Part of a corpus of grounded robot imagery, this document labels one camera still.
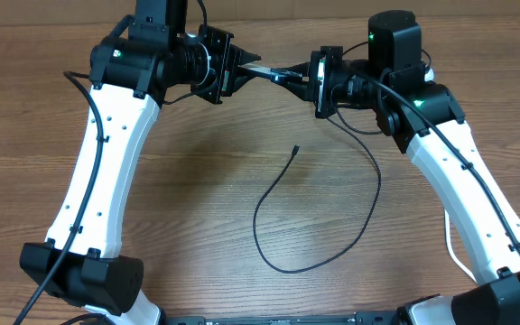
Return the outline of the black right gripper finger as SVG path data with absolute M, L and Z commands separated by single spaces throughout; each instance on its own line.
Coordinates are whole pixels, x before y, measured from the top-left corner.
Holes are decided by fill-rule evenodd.
M 311 83 L 287 82 L 286 88 L 302 101 L 316 102 L 318 99 L 318 87 Z
M 274 79 L 278 82 L 304 82 L 309 77 L 310 63 L 304 62 L 287 68 L 272 68 Z

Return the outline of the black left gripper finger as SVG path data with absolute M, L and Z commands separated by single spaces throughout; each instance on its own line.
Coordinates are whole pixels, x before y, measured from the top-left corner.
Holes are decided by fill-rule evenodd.
M 243 66 L 261 60 L 260 55 L 245 51 L 236 45 L 232 45 L 231 50 L 234 53 L 234 62 L 236 66 Z
M 239 91 L 242 87 L 244 87 L 244 85 L 256 78 L 257 75 L 255 73 L 248 73 L 248 72 L 237 72 L 233 78 L 233 80 L 231 81 L 231 91 L 233 93 L 236 93 L 237 91 Z

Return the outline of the dark blue Samsung smartphone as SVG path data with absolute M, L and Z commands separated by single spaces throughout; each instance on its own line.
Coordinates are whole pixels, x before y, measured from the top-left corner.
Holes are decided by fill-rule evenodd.
M 274 74 L 272 73 L 272 68 L 268 68 L 266 66 L 260 66 L 257 64 L 246 64 L 243 66 L 239 66 L 237 68 L 237 72 L 248 72 L 248 73 L 255 73 L 257 75 L 257 78 L 261 79 L 268 79 L 273 83 L 279 84 L 282 82 L 278 82 L 274 79 Z

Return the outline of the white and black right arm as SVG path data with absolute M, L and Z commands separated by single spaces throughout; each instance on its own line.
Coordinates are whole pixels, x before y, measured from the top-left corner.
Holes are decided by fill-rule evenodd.
M 271 78 L 311 102 L 318 118 L 341 104 L 374 110 L 381 132 L 428 180 L 460 235 L 476 287 L 406 303 L 393 323 L 520 324 L 520 218 L 481 158 L 460 103 L 434 81 L 415 15 L 385 11 L 367 29 L 366 59 L 323 47 Z

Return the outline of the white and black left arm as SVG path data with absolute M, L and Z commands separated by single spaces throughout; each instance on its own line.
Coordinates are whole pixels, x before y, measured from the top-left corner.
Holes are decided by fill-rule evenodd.
M 257 61 L 230 32 L 203 24 L 188 34 L 186 18 L 183 1 L 140 1 L 93 48 L 89 73 L 66 73 L 88 102 L 87 127 L 62 208 L 43 242 L 23 246 L 20 266 L 37 293 L 84 308 L 97 324 L 166 319 L 143 293 L 143 262 L 121 255 L 126 200 L 166 91 L 186 85 L 217 104 Z

